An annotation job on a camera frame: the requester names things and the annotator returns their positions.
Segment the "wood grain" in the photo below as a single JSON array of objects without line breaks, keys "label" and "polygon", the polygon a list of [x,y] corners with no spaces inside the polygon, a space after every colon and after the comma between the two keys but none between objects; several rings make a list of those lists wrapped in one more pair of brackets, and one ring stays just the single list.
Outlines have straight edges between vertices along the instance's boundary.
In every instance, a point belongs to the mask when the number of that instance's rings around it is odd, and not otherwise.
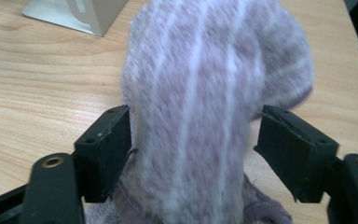
[{"label": "wood grain", "polygon": [[[28,181],[35,161],[73,151],[104,110],[121,105],[120,72],[131,18],[145,0],[130,0],[100,38],[21,15],[26,0],[0,0],[0,194]],[[339,157],[358,153],[358,39],[341,0],[282,0],[303,25],[315,62],[314,90],[293,111],[340,143]],[[294,203],[250,148],[245,172],[279,200],[295,223],[327,223],[323,204]]]}]

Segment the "fuzzy fabric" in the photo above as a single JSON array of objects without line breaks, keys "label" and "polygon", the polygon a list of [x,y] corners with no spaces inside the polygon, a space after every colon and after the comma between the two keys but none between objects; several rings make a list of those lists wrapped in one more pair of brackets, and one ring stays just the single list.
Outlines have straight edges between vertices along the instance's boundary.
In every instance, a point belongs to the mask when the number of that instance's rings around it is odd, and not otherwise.
[{"label": "fuzzy fabric", "polygon": [[[145,5],[122,76],[138,149],[113,196],[122,221],[291,223],[244,175],[243,155],[262,106],[296,105],[313,76],[304,32],[276,0]],[[89,223],[112,216],[106,206]]]}]

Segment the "table surface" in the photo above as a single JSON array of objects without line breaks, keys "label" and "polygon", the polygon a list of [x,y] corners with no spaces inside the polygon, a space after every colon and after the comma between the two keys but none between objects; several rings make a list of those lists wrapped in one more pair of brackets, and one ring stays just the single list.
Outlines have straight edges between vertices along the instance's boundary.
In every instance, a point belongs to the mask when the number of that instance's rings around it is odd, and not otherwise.
[{"label": "table surface", "polygon": [[[0,194],[25,184],[35,161],[73,151],[75,140],[106,109],[121,105],[120,72],[131,18],[145,0],[130,0],[103,37],[23,17],[28,0],[0,0]],[[282,0],[308,36],[317,77],[293,109],[358,153],[358,39],[341,0]],[[322,204],[295,203],[266,162],[251,150],[245,172],[282,202],[295,223],[327,223]]]}]

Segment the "wooden table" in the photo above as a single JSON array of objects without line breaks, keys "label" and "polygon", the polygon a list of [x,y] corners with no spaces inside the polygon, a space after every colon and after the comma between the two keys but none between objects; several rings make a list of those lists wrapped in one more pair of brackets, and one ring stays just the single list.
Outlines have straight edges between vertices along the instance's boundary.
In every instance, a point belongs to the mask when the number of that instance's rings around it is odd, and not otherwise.
[{"label": "wooden table", "polygon": [[[27,0],[0,0],[0,194],[25,184],[31,166],[75,140],[104,110],[121,105],[120,71],[130,20],[145,0],[130,0],[100,38],[25,18]],[[307,33],[316,69],[313,93],[293,111],[358,153],[358,39],[341,0],[282,0]],[[255,145],[259,120],[252,124]],[[323,204],[294,203],[251,149],[245,172],[283,203],[295,223],[327,223]]]}]

